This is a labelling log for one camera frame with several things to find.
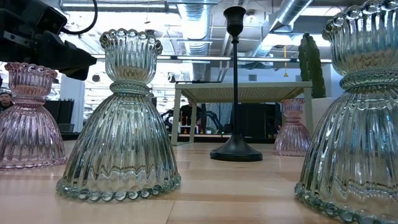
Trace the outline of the green cactus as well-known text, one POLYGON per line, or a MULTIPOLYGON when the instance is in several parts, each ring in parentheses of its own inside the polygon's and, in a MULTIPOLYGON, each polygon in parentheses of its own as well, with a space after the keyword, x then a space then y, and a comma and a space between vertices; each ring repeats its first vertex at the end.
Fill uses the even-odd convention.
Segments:
POLYGON ((298 47, 300 76, 303 82, 312 82, 312 98, 325 98, 325 80, 323 78, 320 51, 313 37, 304 33, 298 47))

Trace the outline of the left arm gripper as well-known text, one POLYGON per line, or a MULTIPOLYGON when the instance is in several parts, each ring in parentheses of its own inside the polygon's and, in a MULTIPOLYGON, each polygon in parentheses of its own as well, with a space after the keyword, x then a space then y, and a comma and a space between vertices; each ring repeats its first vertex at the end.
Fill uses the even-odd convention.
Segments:
POLYGON ((58 35, 43 33, 39 22, 48 9, 41 0, 0 0, 0 61, 40 64, 86 80, 97 59, 58 35))

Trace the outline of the clear ribbed glass candle holder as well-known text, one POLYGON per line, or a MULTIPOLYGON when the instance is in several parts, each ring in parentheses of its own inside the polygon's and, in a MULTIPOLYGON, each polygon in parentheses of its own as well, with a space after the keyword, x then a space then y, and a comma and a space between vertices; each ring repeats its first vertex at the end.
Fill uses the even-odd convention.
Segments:
POLYGON ((398 224, 398 0, 366 0, 326 23, 343 93, 322 116, 295 196, 358 224, 398 224))
POLYGON ((181 177, 174 150, 149 90, 161 42, 134 29, 111 29, 99 41, 111 95, 84 125, 57 182, 57 193, 109 202, 178 188, 181 177))

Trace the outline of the black cabinets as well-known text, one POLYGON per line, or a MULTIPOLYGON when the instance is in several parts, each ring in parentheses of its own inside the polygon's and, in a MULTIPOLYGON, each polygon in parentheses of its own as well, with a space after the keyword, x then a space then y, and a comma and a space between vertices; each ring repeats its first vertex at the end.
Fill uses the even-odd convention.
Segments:
POLYGON ((61 133, 72 133, 74 124, 72 124, 74 100, 47 100, 44 107, 50 112, 56 121, 61 133))

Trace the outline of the tall black metal candlestick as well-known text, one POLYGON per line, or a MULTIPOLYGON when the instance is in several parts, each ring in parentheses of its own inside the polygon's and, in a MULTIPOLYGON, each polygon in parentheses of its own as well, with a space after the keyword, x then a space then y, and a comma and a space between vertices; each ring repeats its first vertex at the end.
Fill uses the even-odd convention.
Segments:
POLYGON ((223 13, 227 21, 226 30, 232 36, 233 45, 233 133, 222 146, 210 152, 210 157, 219 161, 256 162, 262 160, 262 153, 245 142, 239 127, 237 44, 239 34, 243 31, 245 13, 246 10, 241 6, 229 7, 223 13))

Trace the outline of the silver spiral air duct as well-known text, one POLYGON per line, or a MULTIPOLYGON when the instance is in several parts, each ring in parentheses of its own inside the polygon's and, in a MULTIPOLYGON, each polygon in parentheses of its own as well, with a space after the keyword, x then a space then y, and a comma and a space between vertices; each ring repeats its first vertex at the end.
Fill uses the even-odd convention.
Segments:
POLYGON ((263 39, 251 53, 252 57, 265 57, 271 49, 277 45, 273 39, 272 33, 278 32, 291 32, 294 22, 309 7, 313 0, 283 0, 280 9, 272 14, 266 16, 262 25, 263 39))
POLYGON ((182 35, 188 40, 185 50, 190 56, 205 56, 210 52, 206 42, 210 36, 211 6, 205 4, 179 4, 178 11, 182 18, 182 35))

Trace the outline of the beige shelf table with rattan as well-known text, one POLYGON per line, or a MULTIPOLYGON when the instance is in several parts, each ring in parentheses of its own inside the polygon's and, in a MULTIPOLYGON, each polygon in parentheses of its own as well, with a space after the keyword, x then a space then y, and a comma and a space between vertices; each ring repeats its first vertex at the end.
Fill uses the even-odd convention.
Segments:
MULTIPOLYGON (((295 98, 303 94, 305 99, 305 125, 308 132, 313 134, 311 82, 239 83, 237 92, 240 103, 278 103, 282 100, 295 98)), ((178 142, 178 118, 182 96, 191 99, 194 103, 230 103, 234 97, 234 85, 232 83, 176 84, 174 120, 171 133, 171 143, 173 146, 180 145, 178 142)))

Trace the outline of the pink ribbed glass candle holder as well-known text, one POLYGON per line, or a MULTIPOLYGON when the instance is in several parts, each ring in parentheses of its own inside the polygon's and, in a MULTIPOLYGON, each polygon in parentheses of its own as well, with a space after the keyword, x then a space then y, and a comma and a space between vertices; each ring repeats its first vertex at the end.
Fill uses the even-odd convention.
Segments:
POLYGON ((25 62, 9 62, 5 69, 14 105, 0 113, 0 169, 64 164, 60 130, 44 108, 57 72, 25 62))
POLYGON ((292 98, 281 101, 285 123, 280 128, 274 143, 274 154, 281 156, 306 155, 310 144, 310 133, 301 123, 305 100, 292 98))

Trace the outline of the person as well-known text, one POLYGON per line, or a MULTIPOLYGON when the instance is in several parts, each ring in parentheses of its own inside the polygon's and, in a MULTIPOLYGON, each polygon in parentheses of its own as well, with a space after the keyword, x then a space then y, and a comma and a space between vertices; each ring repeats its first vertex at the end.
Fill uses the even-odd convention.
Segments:
MULTIPOLYGON (((182 120, 183 125, 185 124, 191 125, 193 105, 194 105, 193 101, 188 99, 188 104, 180 107, 180 118, 182 120)), ((199 106, 197 106, 196 112, 197 112, 196 124, 200 126, 202 109, 199 106)))
POLYGON ((0 93, 0 113, 13 106, 12 95, 7 92, 0 93))

